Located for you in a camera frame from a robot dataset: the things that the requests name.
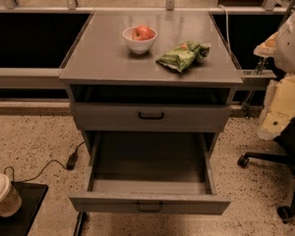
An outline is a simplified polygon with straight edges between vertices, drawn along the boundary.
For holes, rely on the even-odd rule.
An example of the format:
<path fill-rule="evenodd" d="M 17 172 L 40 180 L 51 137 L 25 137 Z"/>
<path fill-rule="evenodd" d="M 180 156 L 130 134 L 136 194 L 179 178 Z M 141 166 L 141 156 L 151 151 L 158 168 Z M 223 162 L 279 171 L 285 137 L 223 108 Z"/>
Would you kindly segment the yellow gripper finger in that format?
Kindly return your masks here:
<path fill-rule="evenodd" d="M 259 44 L 254 49 L 254 54 L 263 57 L 273 57 L 275 52 L 275 43 L 278 36 L 278 32 L 275 32 L 270 37 L 268 37 L 263 43 Z"/>
<path fill-rule="evenodd" d="M 287 75 L 279 82 L 271 81 L 266 88 L 264 106 L 258 135 L 263 140 L 272 140 L 295 117 L 295 75 Z"/>

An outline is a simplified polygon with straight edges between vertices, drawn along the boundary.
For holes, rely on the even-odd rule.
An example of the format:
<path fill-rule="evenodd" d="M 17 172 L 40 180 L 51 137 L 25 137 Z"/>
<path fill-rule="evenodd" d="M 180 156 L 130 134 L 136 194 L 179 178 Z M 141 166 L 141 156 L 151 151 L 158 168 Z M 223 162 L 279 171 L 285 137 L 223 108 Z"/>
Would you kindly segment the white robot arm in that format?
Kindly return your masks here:
<path fill-rule="evenodd" d="M 295 11 L 277 32 L 255 48 L 254 54 L 271 57 L 274 66 L 285 72 L 284 78 L 271 81 L 265 92 L 258 135 L 263 140 L 272 140 L 295 117 Z"/>

